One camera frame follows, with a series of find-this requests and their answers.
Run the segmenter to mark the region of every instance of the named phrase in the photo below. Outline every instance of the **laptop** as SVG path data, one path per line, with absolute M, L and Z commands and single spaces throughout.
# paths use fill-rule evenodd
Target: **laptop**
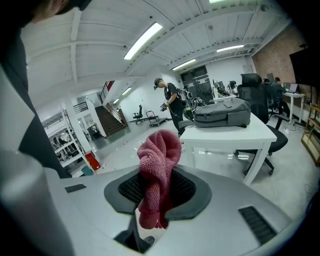
M 287 90 L 288 93 L 294 94 L 297 91 L 298 84 L 292 83 L 290 84 L 290 88 Z

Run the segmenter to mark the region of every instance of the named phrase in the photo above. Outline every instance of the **staircase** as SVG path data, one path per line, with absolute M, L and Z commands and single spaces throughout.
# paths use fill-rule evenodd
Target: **staircase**
M 108 137 L 126 128 L 126 126 L 118 121 L 104 106 L 96 107 L 95 111 Z

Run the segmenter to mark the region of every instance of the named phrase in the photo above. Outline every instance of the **table leg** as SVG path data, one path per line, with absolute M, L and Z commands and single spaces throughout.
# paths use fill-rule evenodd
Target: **table leg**
M 268 154 L 269 148 L 270 148 L 271 142 L 265 142 L 263 143 L 262 149 L 258 149 L 255 158 L 253 160 L 253 163 L 251 165 L 251 168 L 248 172 L 248 174 L 245 176 L 243 183 L 249 186 L 251 182 L 256 177 L 257 173 L 259 172 L 262 164 L 265 161 L 265 158 Z
M 305 102 L 305 97 L 301 97 L 301 106 L 300 106 L 300 115 L 299 115 L 299 123 L 301 123 L 302 120 L 302 115 L 304 112 L 304 102 Z
M 294 97 L 290 97 L 290 121 L 289 124 L 292 124 L 292 114 L 294 112 Z
M 194 147 L 190 144 L 184 143 L 185 146 L 185 152 L 188 157 L 188 162 L 190 167 L 196 168 L 196 159 L 194 154 Z

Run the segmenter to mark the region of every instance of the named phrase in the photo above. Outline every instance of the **cart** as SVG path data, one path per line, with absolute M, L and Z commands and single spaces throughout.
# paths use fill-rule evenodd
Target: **cart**
M 145 112 L 145 114 L 150 122 L 149 126 L 160 126 L 160 124 L 167 121 L 167 118 L 157 117 L 152 110 Z

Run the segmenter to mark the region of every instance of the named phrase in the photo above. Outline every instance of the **brick wall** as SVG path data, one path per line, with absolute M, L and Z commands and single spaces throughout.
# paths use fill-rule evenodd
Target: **brick wall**
M 267 78 L 266 74 L 273 73 L 273 77 L 279 77 L 283 83 L 295 83 L 295 73 L 289 55 L 302 50 L 299 45 L 304 43 L 305 40 L 300 31 L 293 24 L 289 25 L 253 56 L 256 72 L 262 79 Z M 304 99 L 306 102 L 310 97 L 310 86 L 299 84 L 298 89 L 306 95 Z M 315 89 L 312 92 L 313 103 L 315 103 Z M 288 97 L 284 97 L 284 100 L 290 102 Z M 294 105 L 300 106 L 300 104 L 299 99 L 294 100 Z

